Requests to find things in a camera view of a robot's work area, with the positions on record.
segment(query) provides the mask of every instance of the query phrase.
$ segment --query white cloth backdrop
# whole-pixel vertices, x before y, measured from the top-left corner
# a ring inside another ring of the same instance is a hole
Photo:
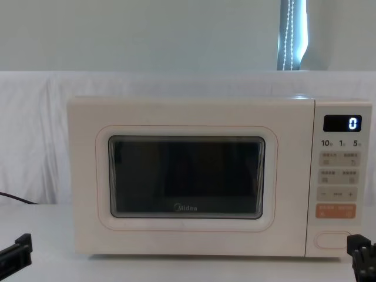
[[[0,191],[38,203],[71,202],[66,103],[73,96],[293,96],[376,103],[376,72],[270,72],[226,77],[0,72]],[[374,203],[376,118],[365,202]],[[0,197],[0,204],[17,201]]]

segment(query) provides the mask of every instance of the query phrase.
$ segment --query digital display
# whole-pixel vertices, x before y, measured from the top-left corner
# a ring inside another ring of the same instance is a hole
[[[327,115],[324,117],[325,132],[359,132],[362,129],[362,116]]]

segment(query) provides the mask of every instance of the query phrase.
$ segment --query white table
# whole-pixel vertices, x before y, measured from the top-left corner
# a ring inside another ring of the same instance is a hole
[[[366,208],[363,235],[376,241],[376,208]],[[75,254],[70,206],[0,206],[0,249],[23,233],[33,240],[32,265],[12,281],[203,282],[355,281],[351,258],[145,257]]]

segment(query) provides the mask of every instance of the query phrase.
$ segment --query glass window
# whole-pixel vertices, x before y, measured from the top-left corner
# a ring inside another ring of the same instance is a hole
[[[244,218],[263,211],[261,137],[112,136],[115,217]]]

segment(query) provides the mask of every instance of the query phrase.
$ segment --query white wall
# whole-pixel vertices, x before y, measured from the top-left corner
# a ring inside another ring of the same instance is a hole
[[[307,0],[302,69],[376,71],[376,1]]]
[[[279,0],[0,0],[0,71],[275,70]]]

